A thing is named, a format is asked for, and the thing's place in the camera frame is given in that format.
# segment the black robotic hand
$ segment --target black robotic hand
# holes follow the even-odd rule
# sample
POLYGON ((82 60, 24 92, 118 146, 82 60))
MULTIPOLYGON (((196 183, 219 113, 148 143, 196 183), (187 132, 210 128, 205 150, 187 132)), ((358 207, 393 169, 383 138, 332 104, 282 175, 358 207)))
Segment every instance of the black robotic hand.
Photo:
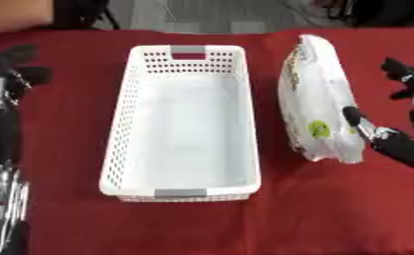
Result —
POLYGON ((17 166, 22 147, 18 104, 30 89, 48 84, 52 75, 48 68, 24 66, 35 53, 32 45, 15 46, 0 53, 0 254, 3 255, 27 255, 29 183, 22 179, 17 166))
MULTIPOLYGON (((389 79, 402 82, 406 89, 391 95, 392 100, 413 98, 414 105, 414 67, 408 67, 397 60, 387 58, 382 65, 389 79)), ((352 127, 357 128, 362 137, 380 153, 414 167, 414 138, 407 133, 390 127, 377 127, 355 107, 343 109, 343 115, 352 127)), ((414 109, 410 111, 414 125, 414 109)))
POLYGON ((396 128, 376 127, 355 107, 344 108, 343 114, 372 148, 414 167, 414 138, 410 135, 396 128))

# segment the basket handle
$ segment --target basket handle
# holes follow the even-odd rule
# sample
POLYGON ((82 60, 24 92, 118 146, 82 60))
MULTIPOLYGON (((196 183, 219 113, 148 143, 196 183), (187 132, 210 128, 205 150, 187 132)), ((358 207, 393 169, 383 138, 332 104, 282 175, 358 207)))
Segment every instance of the basket handle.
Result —
POLYGON ((205 60, 207 58, 203 45, 172 45, 170 51, 173 60, 205 60))
POLYGON ((156 198, 188 198, 188 197, 206 197, 207 189, 156 189, 154 191, 156 198))

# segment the white plastic bag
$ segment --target white plastic bag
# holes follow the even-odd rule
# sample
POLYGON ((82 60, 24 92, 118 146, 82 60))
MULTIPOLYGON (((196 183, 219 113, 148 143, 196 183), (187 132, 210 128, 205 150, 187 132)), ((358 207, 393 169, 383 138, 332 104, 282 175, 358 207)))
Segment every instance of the white plastic bag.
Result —
POLYGON ((341 112, 355 106, 354 97, 328 40, 301 35, 301 43, 285 60, 279 101, 294 150, 311 161, 362 161, 364 141, 341 112))

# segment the basket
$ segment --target basket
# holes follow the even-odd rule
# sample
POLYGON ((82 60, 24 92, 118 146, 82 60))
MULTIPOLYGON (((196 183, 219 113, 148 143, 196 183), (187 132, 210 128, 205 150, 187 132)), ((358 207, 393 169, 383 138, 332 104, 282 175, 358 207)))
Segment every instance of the basket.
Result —
POLYGON ((133 48, 101 192, 134 202, 222 201, 247 199, 260 184, 244 50, 133 48))

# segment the table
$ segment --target table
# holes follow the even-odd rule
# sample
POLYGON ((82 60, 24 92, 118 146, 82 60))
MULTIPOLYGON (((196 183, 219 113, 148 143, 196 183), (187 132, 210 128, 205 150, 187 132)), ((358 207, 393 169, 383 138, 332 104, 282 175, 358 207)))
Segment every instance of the table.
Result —
POLYGON ((149 31, 25 32, 0 49, 39 45, 51 86, 22 103, 32 182, 31 255, 282 255, 414 252, 414 169, 371 149, 365 162, 305 161, 288 147, 277 103, 281 63, 301 33, 336 47, 360 107, 378 124, 413 131, 410 102, 384 78, 386 56, 414 65, 414 29, 288 30, 204 36, 149 31), (248 201, 121 203, 98 182, 128 51, 144 44, 232 44, 246 49, 263 175, 248 201))

